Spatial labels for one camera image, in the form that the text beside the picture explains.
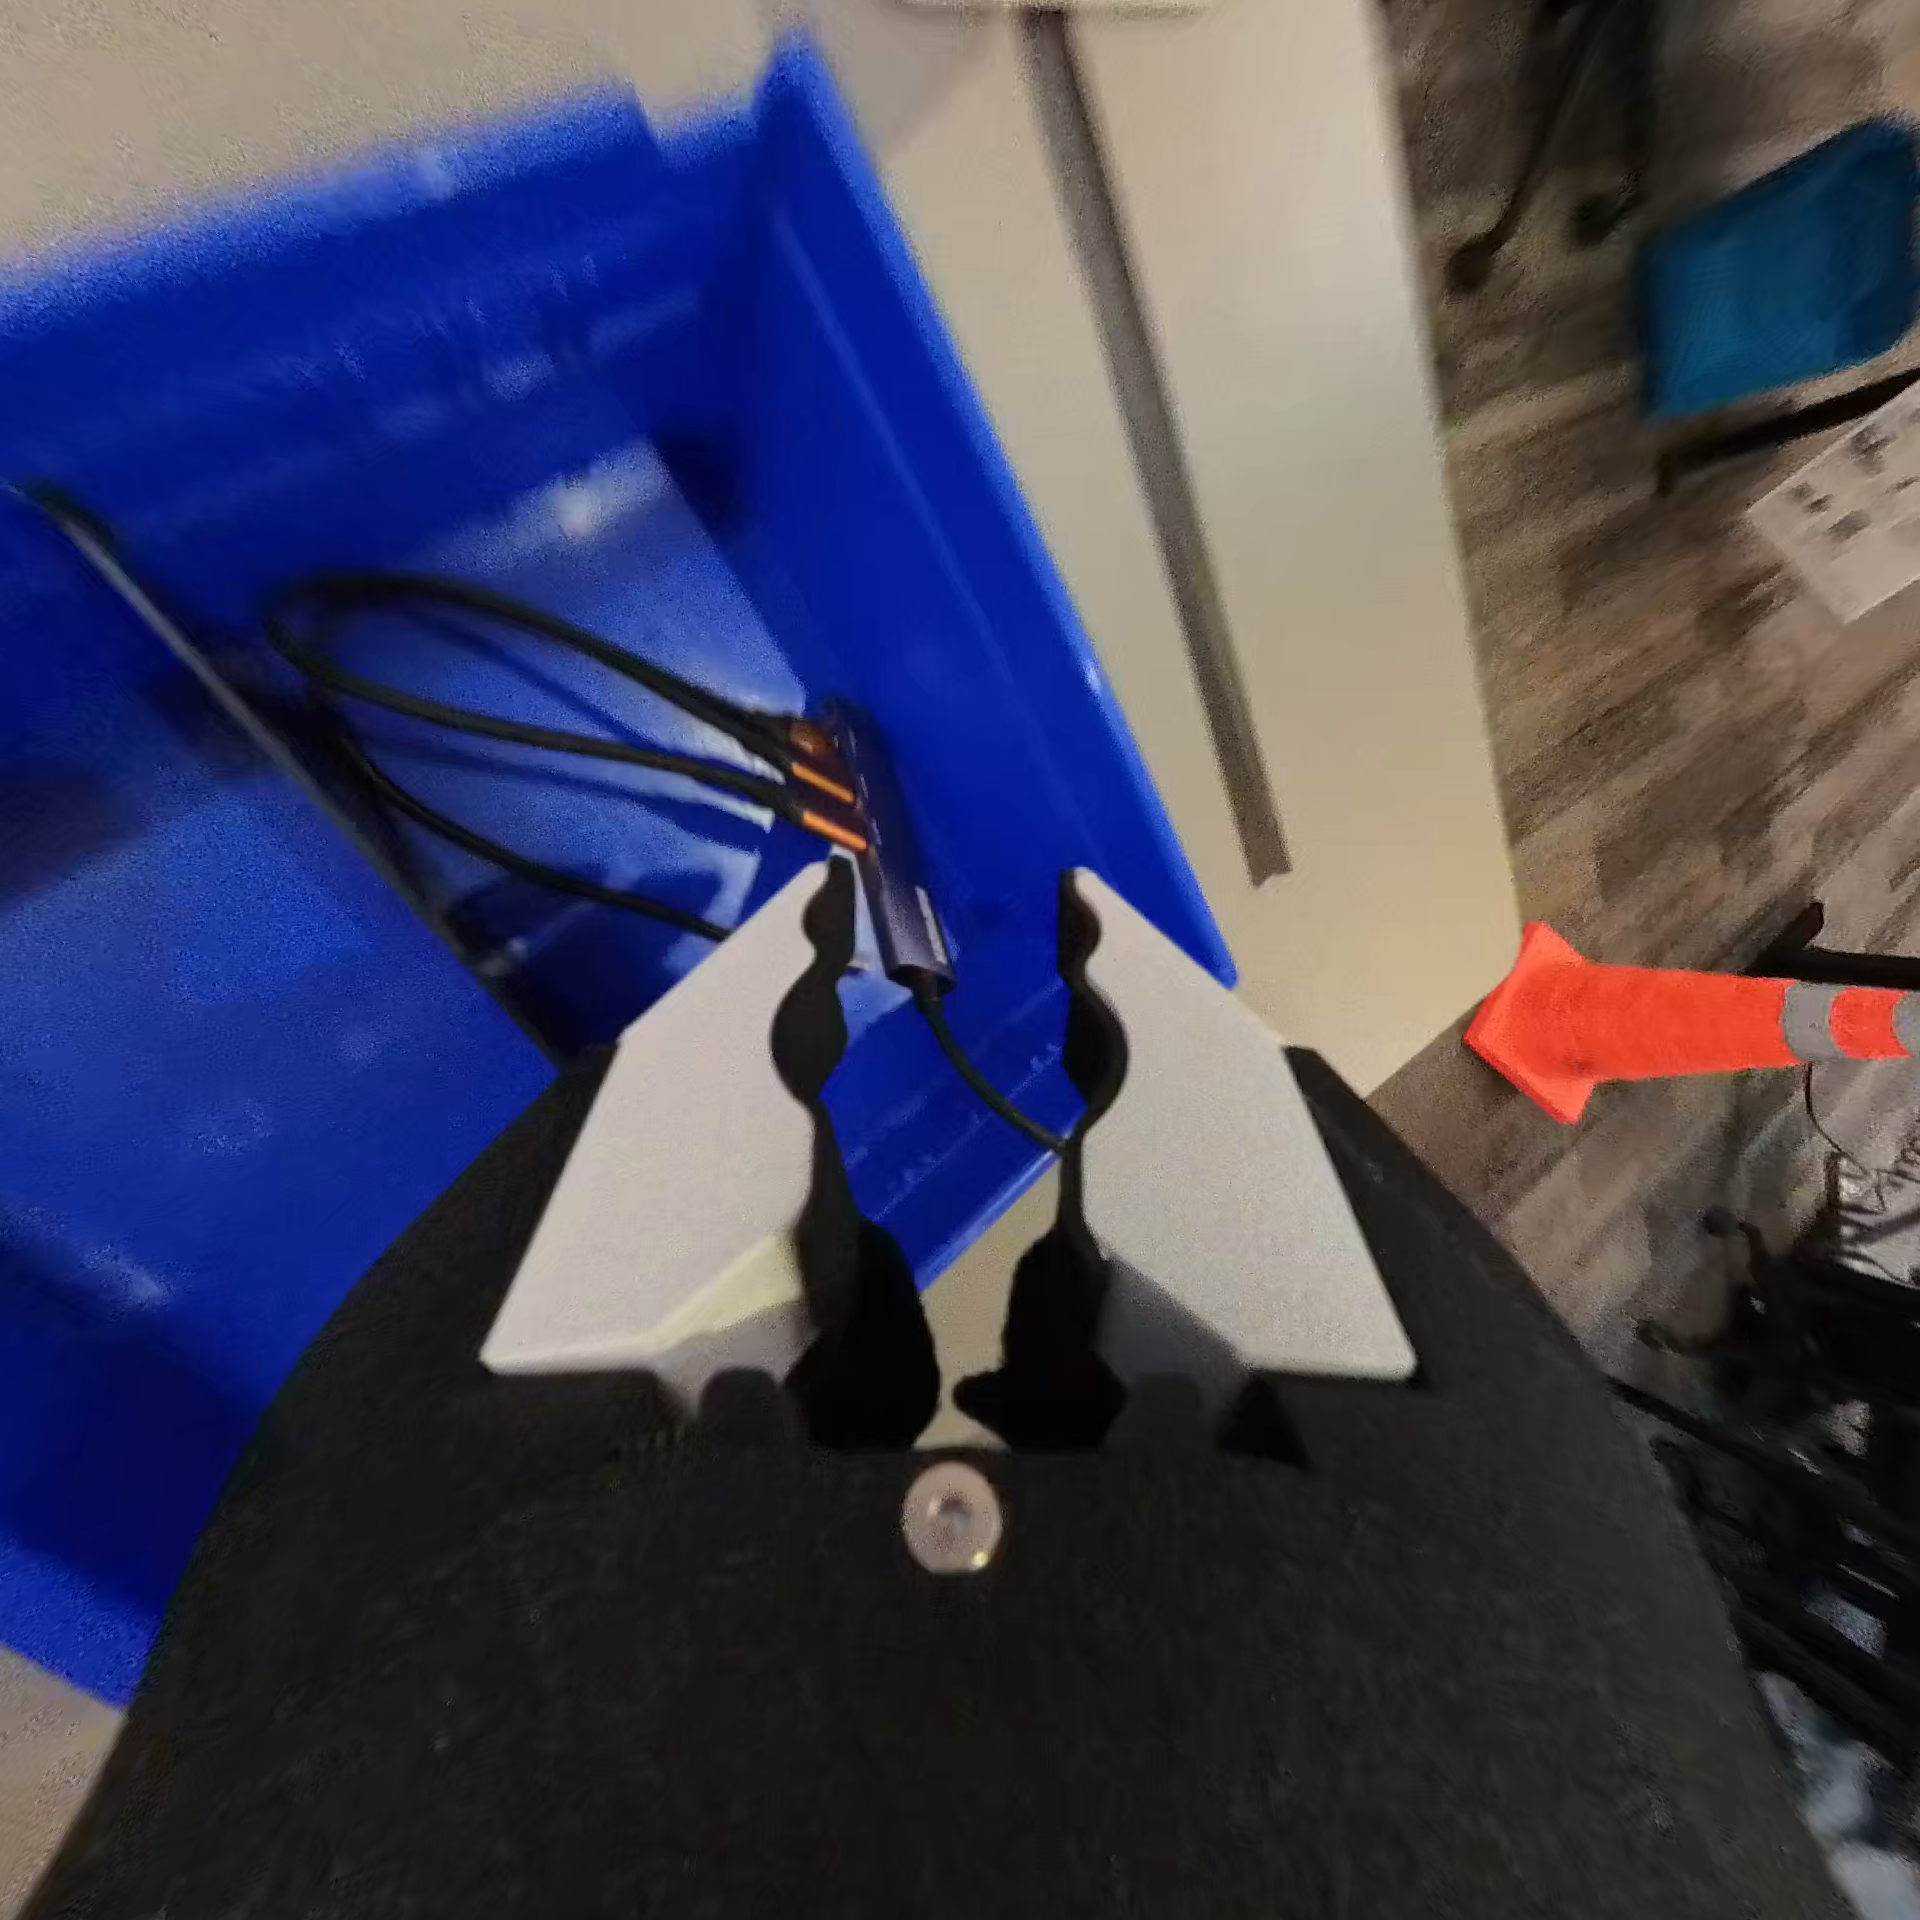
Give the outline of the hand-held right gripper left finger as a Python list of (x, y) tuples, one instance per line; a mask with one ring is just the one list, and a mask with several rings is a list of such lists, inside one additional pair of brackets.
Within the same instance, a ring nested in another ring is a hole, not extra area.
[(841, 1013), (853, 927), (853, 866), (804, 866), (620, 1034), (480, 1346), (493, 1377), (645, 1372), (690, 1406), (796, 1367), (812, 1116), (775, 1017), (815, 966)]

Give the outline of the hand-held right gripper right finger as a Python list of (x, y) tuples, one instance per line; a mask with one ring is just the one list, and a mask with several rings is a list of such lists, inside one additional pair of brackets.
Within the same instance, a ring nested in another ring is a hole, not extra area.
[(1086, 1095), (1077, 1218), (1103, 1265), (1091, 1347), (1126, 1384), (1183, 1380), (1225, 1417), (1257, 1373), (1404, 1383), (1413, 1346), (1277, 1032), (1089, 869), (1065, 973), (1117, 1024)]

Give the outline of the grey USB hub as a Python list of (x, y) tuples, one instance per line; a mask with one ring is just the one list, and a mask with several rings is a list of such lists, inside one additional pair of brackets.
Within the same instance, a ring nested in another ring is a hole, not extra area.
[(1061, 1158), (1068, 1138), (1003, 1095), (951, 1032), (946, 1012), (955, 984), (951, 942), (932, 901), (922, 837), (877, 717), (845, 695), (832, 695), (820, 706), (817, 731), (838, 766), (836, 780), (853, 791), (854, 830), (864, 840), (854, 861), (881, 972), (909, 991), (932, 1044), (972, 1095), (1029, 1146)]

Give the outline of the blue storage bin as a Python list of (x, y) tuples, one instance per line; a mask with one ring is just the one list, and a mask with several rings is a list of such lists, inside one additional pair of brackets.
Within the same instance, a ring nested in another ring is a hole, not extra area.
[(1234, 959), (824, 49), (383, 143), (6, 261), (6, 482), (301, 689), (488, 992), (6, 495), (6, 1646), (123, 1708), (265, 1406), (575, 1060), (820, 853), (747, 791), (327, 695), (261, 605), (419, 571), (767, 715), (865, 706), (958, 1034), (1068, 1119), (1054, 878)]

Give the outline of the grey desk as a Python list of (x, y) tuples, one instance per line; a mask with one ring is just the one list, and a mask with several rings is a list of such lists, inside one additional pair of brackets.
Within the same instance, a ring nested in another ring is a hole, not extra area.
[(820, 37), (1241, 991), (1373, 1090), (1516, 930), (1373, 6), (1072, 37), (1287, 833), (1253, 883), (1023, 21), (955, 6), (6, 6), (6, 252), (592, 77), (654, 109)]

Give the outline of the orange traffic cone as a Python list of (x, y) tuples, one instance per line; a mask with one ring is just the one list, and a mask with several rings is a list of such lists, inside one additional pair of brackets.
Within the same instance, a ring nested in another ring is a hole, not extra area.
[(1588, 962), (1546, 922), (1483, 995), (1465, 1046), (1556, 1122), (1596, 1086), (1918, 1053), (1918, 992)]

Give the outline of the printed paper sheet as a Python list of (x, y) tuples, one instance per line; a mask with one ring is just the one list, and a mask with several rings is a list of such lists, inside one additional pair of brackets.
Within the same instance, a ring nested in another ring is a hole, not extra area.
[(1918, 586), (1918, 394), (1887, 399), (1747, 509), (1747, 523), (1841, 621)]

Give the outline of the blue plastic container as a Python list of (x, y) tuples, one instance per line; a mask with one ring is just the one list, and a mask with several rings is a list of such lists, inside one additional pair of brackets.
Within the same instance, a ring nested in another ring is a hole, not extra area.
[(1918, 309), (1915, 123), (1874, 115), (1645, 240), (1641, 401), (1706, 416), (1882, 358)]

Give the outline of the black office chair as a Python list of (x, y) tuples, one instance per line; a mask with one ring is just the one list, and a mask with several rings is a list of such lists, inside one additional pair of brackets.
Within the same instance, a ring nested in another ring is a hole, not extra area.
[(1497, 217), (1458, 240), (1442, 266), (1449, 298), (1481, 293), (1501, 252), (1550, 178), (1556, 143), (1588, 84), (1602, 84), (1617, 115), (1614, 183), (1576, 200), (1568, 240), (1577, 252), (1608, 243), (1645, 205), (1658, 110), (1654, 3), (1542, 3), (1528, 7), (1523, 43), (1523, 139)]

